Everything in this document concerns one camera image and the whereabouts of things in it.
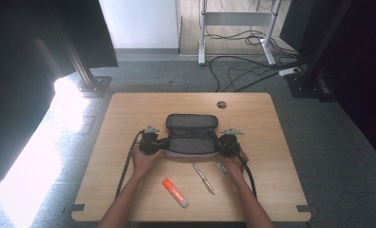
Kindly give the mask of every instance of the pen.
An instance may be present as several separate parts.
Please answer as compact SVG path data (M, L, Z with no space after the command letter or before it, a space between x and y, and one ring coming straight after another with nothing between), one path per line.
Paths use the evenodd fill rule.
M215 194L215 189L213 189L213 187L211 186L211 184L208 182L208 180L206 180L205 176L203 176L203 173L200 171L199 167L197 167L197 165L192 161L192 166L194 166L195 170L197 170L197 173L199 174L199 176L202 178L202 181L203 183L206 185L206 187L208 188L208 190L210 192L213 193L213 195Z

